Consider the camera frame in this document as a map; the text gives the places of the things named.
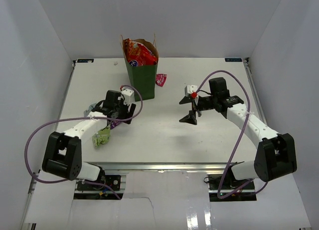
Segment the purple chocolate bar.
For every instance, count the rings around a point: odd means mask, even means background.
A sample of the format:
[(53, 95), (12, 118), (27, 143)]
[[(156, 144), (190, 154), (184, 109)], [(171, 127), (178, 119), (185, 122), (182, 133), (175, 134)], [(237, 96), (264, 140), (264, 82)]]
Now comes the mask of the purple chocolate bar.
[(122, 122), (121, 121), (113, 121), (110, 123), (110, 129), (116, 128), (118, 125), (120, 125)]

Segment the small pink snack packet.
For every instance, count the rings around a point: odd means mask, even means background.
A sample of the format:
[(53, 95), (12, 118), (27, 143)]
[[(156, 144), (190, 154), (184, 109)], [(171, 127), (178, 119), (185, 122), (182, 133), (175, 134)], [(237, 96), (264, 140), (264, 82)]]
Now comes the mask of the small pink snack packet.
[(157, 74), (156, 75), (156, 85), (163, 87), (167, 79), (166, 74)]

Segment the large red candy bag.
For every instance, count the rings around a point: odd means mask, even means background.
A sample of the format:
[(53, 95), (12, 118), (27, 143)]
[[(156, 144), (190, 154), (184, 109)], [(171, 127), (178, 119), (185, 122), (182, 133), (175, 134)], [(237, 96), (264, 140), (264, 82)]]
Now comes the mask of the large red candy bag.
[(122, 42), (124, 57), (132, 67), (156, 65), (158, 52), (153, 43), (144, 39), (124, 39)]

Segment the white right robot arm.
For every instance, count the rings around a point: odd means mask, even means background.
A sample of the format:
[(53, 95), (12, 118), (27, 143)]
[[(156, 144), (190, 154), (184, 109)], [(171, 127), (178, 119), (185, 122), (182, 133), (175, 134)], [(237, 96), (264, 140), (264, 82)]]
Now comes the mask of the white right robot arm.
[(257, 148), (253, 161), (231, 164), (225, 169), (228, 188), (235, 190), (248, 179), (269, 182), (297, 170), (295, 141), (290, 134), (280, 134), (249, 113), (240, 97), (230, 95), (223, 77), (210, 79), (209, 87), (210, 93), (205, 97), (198, 95), (196, 85), (185, 87), (180, 104), (191, 103), (191, 110), (179, 122), (197, 125), (202, 111), (215, 110), (242, 130)]

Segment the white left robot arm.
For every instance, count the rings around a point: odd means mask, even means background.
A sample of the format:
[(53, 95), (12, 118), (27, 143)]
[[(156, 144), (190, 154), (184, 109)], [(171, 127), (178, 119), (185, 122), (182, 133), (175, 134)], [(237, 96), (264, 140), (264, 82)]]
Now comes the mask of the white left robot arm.
[(98, 145), (98, 140), (104, 136), (101, 130), (107, 129), (114, 121), (125, 120), (126, 124), (130, 124), (136, 108), (134, 95), (134, 90), (129, 88), (109, 90), (105, 99), (93, 107), (86, 119), (62, 133), (50, 134), (42, 170), (70, 181), (88, 180), (88, 184), (96, 190), (103, 188), (103, 170), (82, 161), (82, 146), (89, 140)]

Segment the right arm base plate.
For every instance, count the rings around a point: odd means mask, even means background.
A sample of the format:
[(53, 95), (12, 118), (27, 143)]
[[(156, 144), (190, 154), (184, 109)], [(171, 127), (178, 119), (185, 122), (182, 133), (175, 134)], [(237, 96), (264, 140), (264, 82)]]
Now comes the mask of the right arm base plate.
[[(245, 187), (239, 189), (236, 193), (233, 193), (231, 196), (219, 199), (217, 195), (217, 190), (219, 187), (219, 182), (221, 180), (221, 174), (211, 174), (207, 175), (203, 181), (207, 184), (209, 189), (209, 199), (210, 202), (246, 202), (246, 201), (256, 201), (257, 197), (255, 195), (255, 185), (253, 182), (250, 182)], [(228, 177), (225, 178), (223, 185), (221, 187), (220, 195), (224, 196), (242, 184), (247, 182), (247, 180), (240, 180), (231, 182)]]

